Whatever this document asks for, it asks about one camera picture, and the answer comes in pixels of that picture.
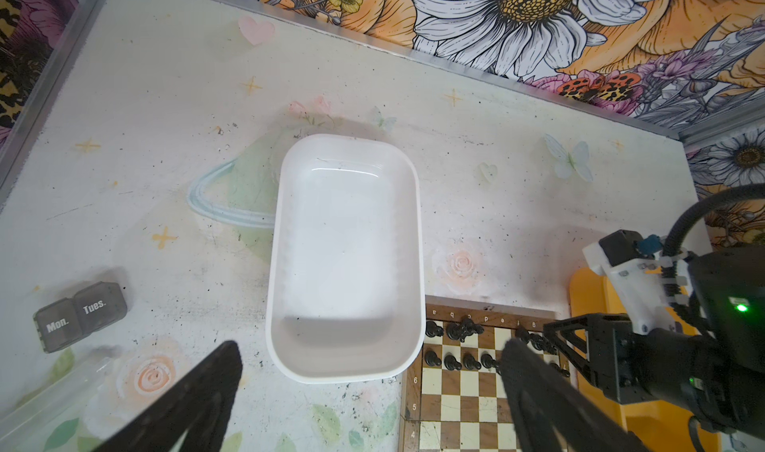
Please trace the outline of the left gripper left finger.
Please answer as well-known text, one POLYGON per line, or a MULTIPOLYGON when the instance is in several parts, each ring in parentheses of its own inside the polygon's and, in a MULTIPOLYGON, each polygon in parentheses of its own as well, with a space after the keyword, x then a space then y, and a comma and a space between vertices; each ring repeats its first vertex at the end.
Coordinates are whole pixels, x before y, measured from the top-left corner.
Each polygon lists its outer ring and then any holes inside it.
POLYGON ((219 451, 243 365, 237 342, 227 340, 145 412, 104 441, 99 451, 219 451))

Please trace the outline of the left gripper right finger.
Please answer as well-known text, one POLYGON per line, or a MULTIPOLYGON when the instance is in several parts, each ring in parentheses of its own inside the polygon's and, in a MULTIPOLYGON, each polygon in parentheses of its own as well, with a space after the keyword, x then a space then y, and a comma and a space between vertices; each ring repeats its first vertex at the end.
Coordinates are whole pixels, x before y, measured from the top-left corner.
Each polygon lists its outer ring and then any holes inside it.
POLYGON ((524 451, 645 451, 521 340, 508 340, 499 366, 515 430, 524 451))

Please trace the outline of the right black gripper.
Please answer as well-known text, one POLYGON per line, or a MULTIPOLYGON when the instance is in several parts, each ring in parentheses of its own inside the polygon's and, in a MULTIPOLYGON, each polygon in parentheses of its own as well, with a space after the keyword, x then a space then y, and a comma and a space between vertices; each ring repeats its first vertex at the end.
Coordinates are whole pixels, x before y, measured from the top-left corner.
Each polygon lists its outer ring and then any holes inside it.
POLYGON ((654 401, 633 370, 637 335, 625 314, 584 314, 549 322, 543 336, 586 382, 619 404, 654 401))

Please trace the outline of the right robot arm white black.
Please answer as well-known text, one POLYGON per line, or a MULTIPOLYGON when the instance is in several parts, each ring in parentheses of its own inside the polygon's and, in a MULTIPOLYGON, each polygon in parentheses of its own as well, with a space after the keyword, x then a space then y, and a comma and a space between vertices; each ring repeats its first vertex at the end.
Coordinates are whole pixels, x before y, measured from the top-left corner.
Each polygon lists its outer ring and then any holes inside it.
POLYGON ((625 310, 546 324, 546 340, 613 402, 662 400, 708 431, 763 438, 763 248, 665 258, 662 246, 619 230, 586 247, 625 310))

